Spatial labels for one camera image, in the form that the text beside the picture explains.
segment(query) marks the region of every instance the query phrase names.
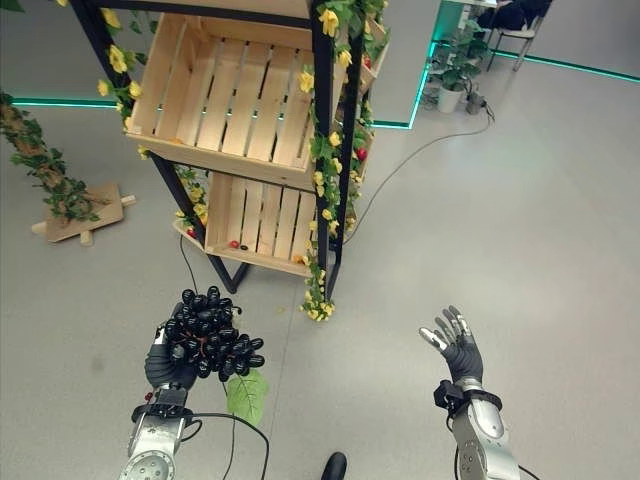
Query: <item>white flower pot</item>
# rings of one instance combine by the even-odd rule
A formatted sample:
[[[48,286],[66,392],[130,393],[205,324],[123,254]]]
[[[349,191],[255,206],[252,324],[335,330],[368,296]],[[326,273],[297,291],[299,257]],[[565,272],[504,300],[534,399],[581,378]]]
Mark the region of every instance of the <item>white flower pot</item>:
[[[440,92],[438,93],[438,110],[442,113],[453,112],[456,109],[456,105],[458,105],[463,93],[464,90],[454,92],[447,90],[444,87],[440,87]]]

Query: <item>black cable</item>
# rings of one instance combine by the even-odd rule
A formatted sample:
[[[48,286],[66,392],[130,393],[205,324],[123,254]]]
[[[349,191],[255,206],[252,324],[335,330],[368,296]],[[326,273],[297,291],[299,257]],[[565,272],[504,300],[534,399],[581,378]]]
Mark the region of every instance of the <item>black cable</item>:
[[[194,425],[194,424],[196,424],[196,423],[198,424],[198,428],[196,428],[196,431],[195,431],[195,432],[193,432],[193,433],[192,433],[191,435],[189,435],[188,437],[184,437],[183,439],[181,439],[181,440],[180,440],[180,443],[184,443],[184,442],[186,442],[187,440],[191,440],[193,437],[195,437],[195,436],[198,434],[198,432],[199,432],[199,431],[200,431],[200,429],[202,428],[202,420],[194,420],[193,422],[191,422],[189,425],[187,425],[187,426],[185,427],[185,430],[186,430],[187,428],[189,428],[191,425]]]
[[[525,472],[527,475],[529,475],[531,478],[535,478],[535,480],[540,480],[536,475],[534,475],[533,473],[531,473],[529,470],[527,470],[526,468],[524,468],[522,465],[518,465],[518,468],[520,470],[522,470],[523,472]]]
[[[458,478],[458,446],[456,445],[456,454],[453,456],[453,476],[456,477],[456,480],[460,480]]]
[[[264,476],[267,473],[267,463],[269,462],[269,439],[258,428],[251,425],[245,419],[236,417],[235,415],[231,415],[228,413],[191,413],[191,414],[185,414],[185,416],[192,417],[192,418],[193,417],[219,417],[219,418],[229,418],[232,420],[237,420],[238,422],[243,423],[244,425],[249,427],[251,430],[256,432],[258,435],[260,435],[260,437],[262,437],[262,440],[264,440],[264,446],[265,446],[264,465],[262,466],[262,475],[260,475],[260,480],[264,480]]]
[[[483,133],[483,132],[487,131],[489,129],[489,127],[491,126],[491,122],[492,121],[495,122],[495,115],[493,114],[493,111],[491,111],[491,108],[489,107],[488,104],[485,104],[485,109],[487,111],[487,125],[485,125],[480,130],[476,130],[476,131],[468,132],[468,133],[452,133],[450,135],[445,135],[443,137],[435,138],[435,139],[431,140],[430,142],[425,143],[424,145],[422,145],[420,148],[418,148],[416,151],[414,151],[411,155],[409,155],[407,158],[405,158],[402,162],[400,162],[400,165],[398,165],[396,168],[394,168],[393,171],[389,175],[387,175],[387,177],[382,181],[382,183],[378,186],[378,188],[376,188],[376,190],[373,192],[373,196],[371,197],[371,200],[369,200],[369,204],[367,205],[367,208],[364,209],[364,212],[360,216],[360,221],[356,224],[356,227],[354,228],[354,230],[351,233],[351,235],[349,235],[349,237],[344,241],[344,245],[349,243],[351,241],[351,239],[355,236],[356,232],[358,231],[358,228],[360,228],[360,225],[362,224],[362,221],[367,216],[367,213],[369,213],[369,209],[371,208],[371,205],[373,205],[373,201],[376,199],[376,197],[378,196],[378,194],[380,193],[382,188],[387,184],[387,182],[389,180],[391,180],[391,178],[396,173],[398,173],[398,171],[400,171],[400,169],[402,167],[404,167],[407,164],[407,162],[409,162],[410,160],[413,160],[413,158],[416,155],[418,155],[419,153],[421,153],[425,148],[430,147],[434,143],[439,142],[441,140],[446,140],[448,138],[454,138],[454,137],[465,137],[465,136],[469,136],[469,135],[478,135],[480,133]]]
[[[198,287],[196,286],[196,279],[193,276],[193,270],[191,270],[191,264],[189,260],[187,260],[187,256],[184,253],[184,248],[182,247],[182,239],[184,237],[180,234],[180,251],[182,252],[182,258],[184,258],[185,263],[187,264],[187,268],[189,269],[189,273],[191,274],[191,281],[193,282],[193,290],[198,293]]]
[[[224,390],[224,395],[227,397],[229,394],[227,393],[227,386],[223,383],[222,389]],[[236,419],[233,418],[233,427],[231,427],[231,455],[229,456],[229,465],[227,465],[227,471],[224,472],[224,476],[222,480],[227,479],[227,475],[229,475],[229,470],[231,470],[231,465],[233,464],[233,454],[236,449]]]

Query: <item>black robotic glove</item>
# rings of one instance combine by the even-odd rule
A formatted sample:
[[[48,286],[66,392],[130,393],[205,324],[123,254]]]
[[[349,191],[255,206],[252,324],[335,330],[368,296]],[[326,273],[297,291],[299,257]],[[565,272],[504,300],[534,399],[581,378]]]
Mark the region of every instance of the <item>black robotic glove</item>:
[[[436,325],[442,330],[421,328],[420,335],[433,345],[445,358],[453,382],[473,378],[482,384],[482,357],[471,329],[460,311],[450,305],[442,311],[449,324],[436,317]]]

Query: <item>black metal shelf frame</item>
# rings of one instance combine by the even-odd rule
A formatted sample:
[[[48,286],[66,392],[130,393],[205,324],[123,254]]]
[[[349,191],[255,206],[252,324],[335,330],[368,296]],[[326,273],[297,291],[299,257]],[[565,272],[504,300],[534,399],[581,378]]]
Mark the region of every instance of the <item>black metal shelf frame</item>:
[[[301,19],[281,15],[270,15],[257,12],[247,12],[233,9],[203,7],[195,5],[184,5],[163,2],[146,2],[136,0],[70,0],[73,10],[82,25],[82,28],[93,47],[93,50],[105,71],[109,80],[115,86],[126,86],[131,79],[126,73],[117,73],[113,70],[109,62],[108,49],[114,43],[106,23],[100,12],[100,8],[115,8],[127,10],[147,10],[156,12],[179,13],[184,15],[209,16],[217,18],[230,18],[235,20],[245,20],[259,23],[269,23],[274,25],[284,25],[289,27],[306,28],[312,31],[312,45],[314,55],[314,105],[315,114],[318,119],[317,130],[320,134],[328,136],[330,134],[332,122],[332,90],[333,90],[333,65],[334,49],[333,39],[322,32],[316,7],[323,3],[323,0],[314,0],[309,12],[310,19]],[[328,271],[330,250],[334,252],[335,259],[332,262],[328,274],[327,286],[325,289],[325,299],[331,299],[333,289],[340,271],[342,262],[342,246],[344,240],[344,225],[347,209],[347,196],[349,192],[349,171],[351,165],[351,152],[353,149],[353,133],[355,127],[358,86],[360,85],[360,64],[362,59],[363,36],[360,34],[356,38],[349,38],[352,64],[347,69],[349,82],[345,86],[345,101],[343,103],[343,141],[340,161],[343,165],[340,173],[340,204],[337,209],[337,220],[340,225],[337,229],[337,238],[332,242],[333,248],[329,247],[328,221],[317,215],[318,222],[318,264],[320,268]],[[154,165],[166,183],[169,191],[173,195],[178,207],[185,213],[193,224],[194,234],[198,243],[204,250],[205,227],[199,217],[193,211],[193,203],[189,199],[184,186],[176,174],[175,165],[177,162],[167,160],[155,153],[150,152]],[[316,162],[316,171],[322,170],[322,160]],[[324,197],[316,197],[316,208],[318,212],[326,207]],[[222,283],[229,293],[236,293],[239,284],[244,279],[249,268],[248,263],[242,263],[233,275],[229,274],[222,259],[216,255],[207,254],[211,265],[220,276]]]

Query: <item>green led strip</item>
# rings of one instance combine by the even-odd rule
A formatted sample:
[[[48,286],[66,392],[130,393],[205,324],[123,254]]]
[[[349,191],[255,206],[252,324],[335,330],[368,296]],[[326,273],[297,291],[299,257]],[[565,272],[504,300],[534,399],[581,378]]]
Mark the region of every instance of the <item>green led strip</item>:
[[[429,48],[428,57],[431,56],[436,46],[436,42],[431,42]],[[496,55],[507,58],[518,58],[518,54],[513,52],[507,52],[504,50],[496,51]],[[575,63],[563,62],[561,60],[551,60],[548,58],[536,57],[535,55],[526,55],[524,59],[528,62],[541,63],[544,65],[552,65],[554,67],[568,68],[571,70],[577,70],[580,72],[592,73],[595,75],[601,75],[608,78],[615,78],[618,80],[625,80],[627,82],[640,83],[640,77],[634,77],[633,75],[627,75],[625,73],[612,72],[610,70],[604,70],[595,67],[585,67],[583,65],[577,65]],[[411,116],[408,122],[392,122],[386,120],[376,120],[373,122],[373,126],[377,128],[395,128],[401,130],[411,130],[413,128],[413,122],[415,121],[416,114],[418,112],[418,106],[420,105],[420,95],[424,84],[427,80],[429,73],[428,65],[424,68],[420,75],[420,82],[416,92],[416,97],[413,101],[411,108]],[[60,98],[14,98],[13,104],[20,107],[76,107],[76,108],[116,108],[116,102],[110,100],[69,100]]]

